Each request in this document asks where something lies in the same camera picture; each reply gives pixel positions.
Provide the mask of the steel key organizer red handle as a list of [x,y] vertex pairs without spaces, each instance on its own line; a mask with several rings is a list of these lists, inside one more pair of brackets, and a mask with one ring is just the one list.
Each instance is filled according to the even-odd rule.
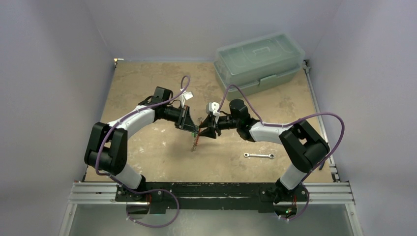
[[196,137],[193,137],[193,138],[194,138],[194,140],[193,140],[193,145],[192,145],[192,148],[191,148],[191,152],[194,152],[197,149],[198,140],[199,140],[199,133]]

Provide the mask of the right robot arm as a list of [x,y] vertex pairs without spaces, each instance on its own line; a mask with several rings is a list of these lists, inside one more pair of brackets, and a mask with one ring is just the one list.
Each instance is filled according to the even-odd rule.
[[199,136],[215,139],[222,130],[235,129],[243,140],[282,145],[291,164],[268,194],[274,197],[275,203],[292,200],[303,179],[330,152],[328,143],[306,120],[294,124],[261,123],[251,117],[241,99],[232,100],[229,109],[227,114],[219,110],[218,103],[209,103],[208,115],[199,125]]

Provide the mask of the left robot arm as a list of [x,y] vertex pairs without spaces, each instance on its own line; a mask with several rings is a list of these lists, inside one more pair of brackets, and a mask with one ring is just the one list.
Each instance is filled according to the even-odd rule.
[[164,119],[174,123],[175,128],[197,133],[189,113],[189,107],[171,104],[175,97],[169,89],[156,87],[154,94],[138,106],[110,123],[94,124],[89,137],[84,162],[95,168],[98,175],[114,178],[125,185],[127,194],[134,201],[145,198],[146,179],[127,164],[128,140],[145,126]]

